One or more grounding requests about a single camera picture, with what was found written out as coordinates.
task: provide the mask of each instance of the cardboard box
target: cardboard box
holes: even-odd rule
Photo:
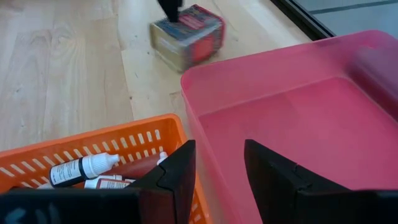
[[[180,13],[179,22],[165,18],[151,23],[150,44],[169,66],[183,72],[221,48],[224,29],[222,18],[193,5]]]

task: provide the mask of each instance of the orange plastic basket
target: orange plastic basket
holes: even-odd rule
[[[0,192],[13,186],[36,188],[49,182],[52,166],[90,154],[119,154],[120,164],[165,151],[187,140],[180,119],[166,114],[0,153]],[[196,177],[190,223],[210,224],[203,190]]]

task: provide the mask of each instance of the pink translucent tub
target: pink translucent tub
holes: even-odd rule
[[[397,41],[367,31],[187,71],[183,95],[215,222],[261,223],[245,139],[350,189],[398,189],[397,68]]]

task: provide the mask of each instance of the black object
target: black object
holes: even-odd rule
[[[3,223],[188,223],[195,141],[125,189],[15,189],[0,195]]]
[[[178,22],[178,8],[182,0],[157,0],[170,22]]]
[[[294,0],[271,0],[311,40],[334,37],[335,34]]]
[[[398,191],[351,191],[253,140],[246,172],[263,223],[398,223]]]

